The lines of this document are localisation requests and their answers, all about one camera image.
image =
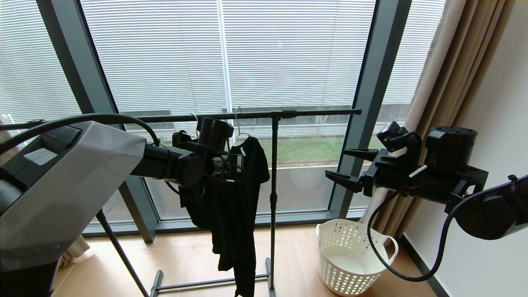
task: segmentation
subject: black t-shirt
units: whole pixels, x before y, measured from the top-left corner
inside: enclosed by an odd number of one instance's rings
[[[252,136],[232,147],[231,153],[245,154],[242,178],[237,182],[206,180],[200,199],[193,199],[194,193],[180,188],[180,204],[187,208],[195,225],[211,231],[213,252],[220,254],[218,270],[233,267],[235,296],[251,297],[256,268],[253,232],[260,184],[269,180],[268,161],[259,141]]]

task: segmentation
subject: white plastic basket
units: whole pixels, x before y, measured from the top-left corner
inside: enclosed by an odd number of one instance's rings
[[[366,226],[358,222],[335,219],[316,227],[319,244],[319,276],[332,292],[340,296],[357,296],[365,292],[386,269],[370,248]],[[398,243],[391,236],[371,229],[372,240],[385,262],[392,264],[398,254]],[[388,258],[384,243],[392,240],[394,254]]]

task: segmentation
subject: wooden floor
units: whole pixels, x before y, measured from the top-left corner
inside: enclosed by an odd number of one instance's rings
[[[318,251],[314,226],[277,228],[275,287],[278,297],[336,296],[317,273]],[[233,277],[232,271],[217,270],[218,255],[211,252],[209,232],[158,235],[151,245],[139,237],[119,237],[119,241],[147,291],[158,269],[165,276],[162,285],[209,281]],[[73,264],[59,269],[55,279],[56,297],[140,296],[140,293],[108,239],[88,239],[90,249]],[[257,274],[265,273],[264,261],[270,254],[269,229],[255,231]],[[407,275],[419,271],[405,251],[393,267]],[[234,284],[206,289],[181,290],[160,296],[234,296]],[[257,282],[255,296],[269,296],[266,281]],[[427,282],[411,283],[385,271],[362,295],[435,296]]]

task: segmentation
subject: garment rack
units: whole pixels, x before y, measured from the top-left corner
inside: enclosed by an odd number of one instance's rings
[[[360,115],[360,109],[332,109],[332,110],[313,110],[313,111],[297,111],[293,109],[284,109],[276,112],[266,112],[266,113],[225,113],[225,114],[211,114],[211,115],[183,115],[183,116],[151,116],[151,117],[140,117],[142,121],[146,123],[163,123],[163,122],[192,122],[200,118],[208,117],[214,119],[250,119],[250,118],[271,118],[271,129],[272,129],[272,140],[271,140],[271,194],[270,194],[270,208],[271,208],[271,251],[270,257],[266,258],[266,274],[259,274],[255,276],[256,281],[261,281],[266,279],[268,281],[268,289],[270,297],[275,297],[275,229],[276,229],[276,212],[277,212],[277,142],[278,142],[278,131],[279,131],[279,121],[281,119],[295,118],[298,116],[332,116],[332,115]],[[42,124],[44,121],[32,121],[25,124],[13,124],[13,125],[2,125],[2,130],[10,129],[28,129],[33,126]],[[103,124],[123,124],[123,122],[115,122],[110,120],[107,122],[102,122]],[[161,286],[161,281],[163,279],[163,272],[158,270],[154,278],[154,284],[150,290],[150,294],[147,292],[143,286],[141,280],[137,276],[136,271],[130,264],[128,257],[123,251],[119,241],[117,240],[116,235],[112,231],[110,224],[106,220],[105,214],[102,209],[96,215],[97,219],[101,223],[105,233],[110,238],[114,248],[116,249],[119,257],[123,261],[124,265],[127,267],[128,272],[136,282],[136,285],[141,290],[141,293],[144,297],[157,297],[159,293],[166,290],[181,289],[187,287],[195,286],[204,286],[204,285],[213,285],[234,282],[234,278],[214,280],[214,281],[205,281],[197,283],[188,283],[188,284],[179,284],[179,285],[168,285]]]

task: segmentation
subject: black baseboard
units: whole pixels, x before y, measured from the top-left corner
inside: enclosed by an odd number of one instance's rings
[[[414,262],[414,264],[416,264],[418,270],[420,270],[422,274],[427,273],[429,271],[429,268],[423,262],[422,258],[420,258],[414,247],[412,247],[411,243],[407,240],[405,235],[400,238],[399,242],[401,247],[407,252],[407,254],[409,254],[409,257],[411,257],[411,260]],[[442,285],[440,285],[440,283],[436,280],[434,276],[428,279],[427,282],[431,286],[436,296],[449,297],[449,294],[447,294]]]

